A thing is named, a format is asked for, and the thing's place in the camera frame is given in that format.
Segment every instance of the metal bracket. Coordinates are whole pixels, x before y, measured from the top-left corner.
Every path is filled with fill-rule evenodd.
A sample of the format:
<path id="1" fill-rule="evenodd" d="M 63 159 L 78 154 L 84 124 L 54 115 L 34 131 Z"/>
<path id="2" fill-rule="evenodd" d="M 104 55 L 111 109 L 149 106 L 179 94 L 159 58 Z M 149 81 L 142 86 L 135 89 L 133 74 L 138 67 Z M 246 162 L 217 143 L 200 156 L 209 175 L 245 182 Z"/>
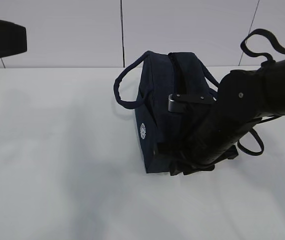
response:
<path id="1" fill-rule="evenodd" d="M 170 94 L 168 96 L 168 111 L 171 113 L 184 113 L 186 104 L 207 104 L 215 102 L 212 96 Z"/>

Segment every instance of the navy blue bag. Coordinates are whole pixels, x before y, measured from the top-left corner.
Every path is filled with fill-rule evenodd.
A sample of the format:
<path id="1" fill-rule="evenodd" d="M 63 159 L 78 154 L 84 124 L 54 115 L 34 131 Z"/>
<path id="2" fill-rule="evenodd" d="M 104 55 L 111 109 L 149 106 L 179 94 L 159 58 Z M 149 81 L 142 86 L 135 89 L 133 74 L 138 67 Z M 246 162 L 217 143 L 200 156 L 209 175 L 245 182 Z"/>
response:
<path id="1" fill-rule="evenodd" d="M 119 86 L 124 76 L 143 62 L 136 101 L 124 101 Z M 192 52 L 168 55 L 145 52 L 128 66 L 115 80 L 116 101 L 126 109 L 134 109 L 140 146 L 147 173 L 169 172 L 175 161 L 172 154 L 161 154 L 164 144 L 175 143 L 181 134 L 183 114 L 169 112 L 169 95 L 201 95 L 217 98 L 217 92 L 206 81 L 218 87 L 219 83 Z"/>

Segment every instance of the white wall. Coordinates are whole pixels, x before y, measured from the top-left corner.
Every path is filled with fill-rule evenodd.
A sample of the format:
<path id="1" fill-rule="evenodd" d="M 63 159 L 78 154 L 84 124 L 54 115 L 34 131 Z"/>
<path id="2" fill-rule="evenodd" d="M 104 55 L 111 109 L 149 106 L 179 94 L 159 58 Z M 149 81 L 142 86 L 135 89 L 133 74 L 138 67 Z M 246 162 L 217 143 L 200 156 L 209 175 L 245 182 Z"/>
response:
<path id="1" fill-rule="evenodd" d="M 5 66 L 122 67 L 120 3 L 0 0 L 0 19 L 25 26 L 28 34 L 28 52 L 4 58 Z M 152 50 L 195 52 L 207 66 L 237 66 L 240 42 L 252 22 L 252 30 L 271 30 L 285 46 L 285 0 L 122 0 L 122 10 L 126 65 Z M 248 44 L 257 51 L 272 51 L 259 37 Z M 263 60 L 244 55 L 241 65 Z"/>

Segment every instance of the black strap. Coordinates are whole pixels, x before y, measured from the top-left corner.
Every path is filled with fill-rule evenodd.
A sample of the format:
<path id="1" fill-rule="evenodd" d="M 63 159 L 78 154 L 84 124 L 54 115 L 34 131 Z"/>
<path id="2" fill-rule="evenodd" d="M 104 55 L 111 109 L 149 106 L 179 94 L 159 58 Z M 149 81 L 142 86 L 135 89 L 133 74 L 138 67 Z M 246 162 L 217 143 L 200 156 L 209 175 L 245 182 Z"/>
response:
<path id="1" fill-rule="evenodd" d="M 257 141 L 257 143 L 260 146 L 261 151 L 250 151 L 249 149 L 245 148 L 241 142 L 238 140 L 237 142 L 237 147 L 243 151 L 245 154 L 251 155 L 251 156 L 259 156 L 261 154 L 263 154 L 264 150 L 265 150 L 265 146 L 264 143 L 262 141 L 262 139 L 259 137 L 258 133 L 252 128 L 250 131 L 251 135 L 254 137 L 254 139 Z"/>
<path id="2" fill-rule="evenodd" d="M 211 82 L 213 85 L 215 85 L 218 88 L 219 83 L 217 82 L 217 80 L 208 71 L 208 69 L 205 67 L 205 65 L 202 63 L 202 61 L 199 60 L 199 62 L 200 62 L 201 68 L 202 68 L 202 72 L 203 72 L 204 76 L 206 77 L 206 79 L 208 79 L 209 82 Z"/>
<path id="3" fill-rule="evenodd" d="M 248 49 L 248 47 L 246 46 L 246 41 L 253 35 L 261 35 L 265 38 L 267 38 L 269 40 L 269 42 L 271 43 L 272 47 L 279 53 L 284 54 L 285 55 L 285 48 L 283 46 L 280 45 L 280 43 L 278 42 L 277 38 L 275 37 L 275 35 L 266 30 L 266 29 L 261 29 L 258 28 L 254 31 L 252 31 L 240 44 L 240 48 L 243 50 L 243 52 L 248 55 L 249 57 L 259 57 L 259 56 L 265 56 L 267 58 L 268 61 L 273 61 L 274 59 L 272 57 L 272 55 L 270 55 L 267 52 L 252 52 Z"/>
<path id="4" fill-rule="evenodd" d="M 150 52 L 146 51 L 140 58 L 138 58 L 134 63 L 132 63 L 131 65 L 129 65 L 120 75 L 119 77 L 116 78 L 116 80 L 114 81 L 114 85 L 113 85 L 113 93 L 114 96 L 116 98 L 117 103 L 119 103 L 121 106 L 123 106 L 125 109 L 136 109 L 139 106 L 141 106 L 142 104 L 144 104 L 148 94 L 153 90 L 152 87 L 150 85 L 147 85 L 145 91 L 144 91 L 144 95 L 143 98 L 139 101 L 124 101 L 121 99 L 121 96 L 119 94 L 119 86 L 123 80 L 123 78 L 126 76 L 127 73 L 129 73 L 129 71 L 131 71 L 132 69 L 134 69 L 135 67 L 137 67 L 140 63 L 142 63 L 148 56 L 149 56 Z"/>
<path id="5" fill-rule="evenodd" d="M 275 120 L 275 119 L 279 119 L 280 117 L 281 117 L 281 116 L 272 116 L 272 117 L 270 117 L 270 118 L 261 120 L 260 122 L 258 122 L 258 124 L 267 123 L 267 122 L 269 122 L 269 121 L 272 121 L 272 120 Z"/>
<path id="6" fill-rule="evenodd" d="M 218 93 L 217 93 L 217 91 L 215 91 L 215 90 L 212 89 L 212 88 L 209 88 L 209 94 L 210 94 L 211 96 L 213 96 L 213 97 L 217 100 L 217 98 L 218 98 Z"/>

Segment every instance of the zipper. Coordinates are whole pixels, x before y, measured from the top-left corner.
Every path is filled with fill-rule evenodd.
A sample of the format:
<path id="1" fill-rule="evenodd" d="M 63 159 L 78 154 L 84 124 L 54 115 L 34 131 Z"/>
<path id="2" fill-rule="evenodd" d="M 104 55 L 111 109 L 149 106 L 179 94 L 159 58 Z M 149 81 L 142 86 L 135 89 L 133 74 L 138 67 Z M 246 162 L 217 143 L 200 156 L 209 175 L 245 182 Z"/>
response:
<path id="1" fill-rule="evenodd" d="M 187 89 L 186 89 L 186 82 L 185 82 L 184 74 L 175 56 L 175 53 L 173 52 L 169 53 L 168 57 L 171 61 L 173 72 L 174 72 L 172 92 L 173 94 L 186 94 Z"/>

